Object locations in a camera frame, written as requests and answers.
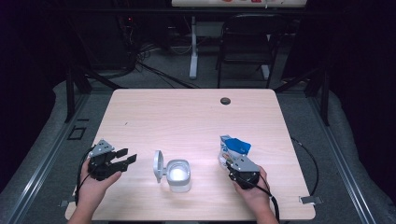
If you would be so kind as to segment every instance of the wooden table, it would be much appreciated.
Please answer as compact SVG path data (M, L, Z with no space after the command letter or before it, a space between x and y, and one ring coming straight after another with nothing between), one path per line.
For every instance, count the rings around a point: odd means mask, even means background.
M229 105L220 103L228 97ZM137 161L106 193L95 220L251 220L254 216L218 163L220 136L249 142L249 158L268 173L280 219L315 216L288 129L271 90L117 90L94 143L105 139L129 148ZM153 173L155 150L164 161L183 159L191 166L192 187L171 192ZM75 204L65 216L70 218Z

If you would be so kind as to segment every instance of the jar lid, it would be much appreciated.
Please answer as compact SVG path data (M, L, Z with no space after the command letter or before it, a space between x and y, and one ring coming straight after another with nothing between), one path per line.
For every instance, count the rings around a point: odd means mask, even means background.
M163 153L160 150L155 151L152 168L157 177L157 182L160 183L163 175L166 175L166 169L163 168Z

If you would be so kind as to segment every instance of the wrist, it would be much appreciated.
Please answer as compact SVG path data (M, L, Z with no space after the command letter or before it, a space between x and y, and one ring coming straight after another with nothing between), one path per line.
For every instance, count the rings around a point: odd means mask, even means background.
M257 211L254 216L256 217L258 224L277 223L275 214L270 207L268 207L268 209L262 209L261 211Z
M94 209L84 203L78 203L73 216L70 217L68 223L91 223Z

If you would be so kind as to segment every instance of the round hole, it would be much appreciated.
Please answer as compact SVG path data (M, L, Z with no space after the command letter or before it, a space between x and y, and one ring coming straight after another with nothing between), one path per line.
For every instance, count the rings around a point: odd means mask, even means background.
M228 97L223 97L220 99L220 102L222 105L229 105L231 103L231 100Z

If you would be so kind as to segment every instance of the dark curtain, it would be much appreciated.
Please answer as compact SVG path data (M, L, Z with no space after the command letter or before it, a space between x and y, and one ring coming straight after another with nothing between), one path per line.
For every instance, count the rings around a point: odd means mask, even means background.
M396 203L396 5L375 2L351 22L332 70L361 163Z
M65 79L65 65L34 1L2 1L0 30L3 190L50 117L52 88Z

